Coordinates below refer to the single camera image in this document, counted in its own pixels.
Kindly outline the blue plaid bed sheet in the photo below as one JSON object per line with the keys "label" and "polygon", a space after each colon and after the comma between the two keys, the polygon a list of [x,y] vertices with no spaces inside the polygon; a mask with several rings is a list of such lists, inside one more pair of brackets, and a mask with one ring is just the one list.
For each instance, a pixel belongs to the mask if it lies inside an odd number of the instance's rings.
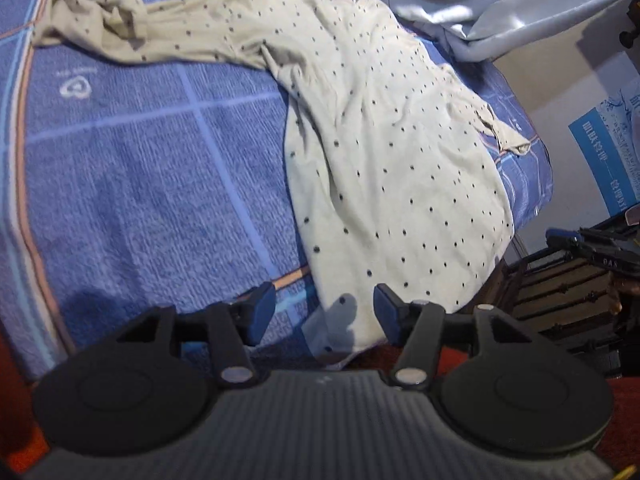
{"label": "blue plaid bed sheet", "polygon": [[231,64],[35,48],[46,2],[1,0],[1,333],[20,371],[36,380],[149,307],[190,312],[271,279],[255,359],[313,366],[284,92]]}

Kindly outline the cream polka dot shirt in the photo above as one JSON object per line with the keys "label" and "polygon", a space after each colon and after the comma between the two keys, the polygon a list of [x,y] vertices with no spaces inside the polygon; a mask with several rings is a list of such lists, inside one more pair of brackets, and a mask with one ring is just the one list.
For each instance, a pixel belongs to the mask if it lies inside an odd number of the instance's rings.
{"label": "cream polka dot shirt", "polygon": [[376,284],[457,311],[513,235],[484,141],[518,155],[529,142],[380,0],[49,0],[34,41],[246,65],[288,92],[288,190],[319,296],[303,333],[321,361],[382,341]]}

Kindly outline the red orange sleeve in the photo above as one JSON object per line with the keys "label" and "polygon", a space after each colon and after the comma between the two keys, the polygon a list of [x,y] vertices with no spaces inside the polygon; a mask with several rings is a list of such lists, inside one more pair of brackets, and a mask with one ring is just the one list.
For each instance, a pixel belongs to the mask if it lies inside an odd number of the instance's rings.
{"label": "red orange sleeve", "polygon": [[[639,379],[622,377],[608,384],[614,411],[597,454],[620,479],[639,477]],[[49,451],[32,416],[32,384],[21,374],[6,342],[1,344],[1,461],[17,474]]]}

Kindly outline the blue white poster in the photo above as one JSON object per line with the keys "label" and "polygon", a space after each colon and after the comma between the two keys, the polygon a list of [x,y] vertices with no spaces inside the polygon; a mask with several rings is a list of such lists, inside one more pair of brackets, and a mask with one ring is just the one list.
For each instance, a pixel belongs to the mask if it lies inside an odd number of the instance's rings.
{"label": "blue white poster", "polygon": [[568,128],[611,216],[639,201],[639,77]]}

